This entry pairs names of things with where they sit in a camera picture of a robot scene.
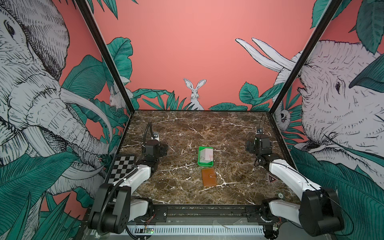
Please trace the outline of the green plastic tray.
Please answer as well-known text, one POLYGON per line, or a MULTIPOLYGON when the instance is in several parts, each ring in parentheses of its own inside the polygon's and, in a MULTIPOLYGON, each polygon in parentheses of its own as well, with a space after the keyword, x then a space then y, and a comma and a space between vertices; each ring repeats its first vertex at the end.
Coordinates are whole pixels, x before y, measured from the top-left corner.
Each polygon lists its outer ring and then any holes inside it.
POLYGON ((199 147, 198 165, 212 167, 214 165, 214 149, 212 147, 199 147))

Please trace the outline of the brown leather card holder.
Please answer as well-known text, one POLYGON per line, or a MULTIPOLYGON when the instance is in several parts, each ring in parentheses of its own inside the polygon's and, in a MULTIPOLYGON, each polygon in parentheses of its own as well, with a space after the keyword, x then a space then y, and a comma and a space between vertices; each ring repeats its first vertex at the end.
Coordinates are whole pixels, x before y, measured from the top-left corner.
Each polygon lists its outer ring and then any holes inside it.
POLYGON ((202 169, 202 181, 204 187, 214 187, 217 185, 217 176, 214 168, 202 169))

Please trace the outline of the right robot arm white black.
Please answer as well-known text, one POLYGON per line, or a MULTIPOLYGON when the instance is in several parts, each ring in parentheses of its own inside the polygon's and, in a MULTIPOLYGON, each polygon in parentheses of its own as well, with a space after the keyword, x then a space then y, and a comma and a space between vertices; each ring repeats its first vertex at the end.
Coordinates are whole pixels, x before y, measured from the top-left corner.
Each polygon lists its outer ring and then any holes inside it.
POLYGON ((278 154, 273 153, 269 136, 257 134, 246 142, 246 151, 255 155, 255 165, 261 166, 284 182, 301 203, 288 203, 282 199, 264 200, 258 214, 266 223, 282 218, 296 223, 312 237, 333 234, 345 228, 338 194, 312 182, 295 170, 278 154))

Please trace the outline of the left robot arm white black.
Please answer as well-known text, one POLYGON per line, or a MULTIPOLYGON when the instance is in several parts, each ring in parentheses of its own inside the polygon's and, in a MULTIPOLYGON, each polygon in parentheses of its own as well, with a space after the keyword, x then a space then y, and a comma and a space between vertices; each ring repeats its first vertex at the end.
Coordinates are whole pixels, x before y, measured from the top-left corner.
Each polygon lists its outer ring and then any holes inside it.
POLYGON ((116 155, 109 178, 97 191, 87 227, 97 231, 100 236, 108 233, 121 234, 134 219, 152 216, 151 200, 133 199, 132 194, 153 176, 160 158, 167 153, 167 144, 152 139, 143 144, 139 156, 116 155))

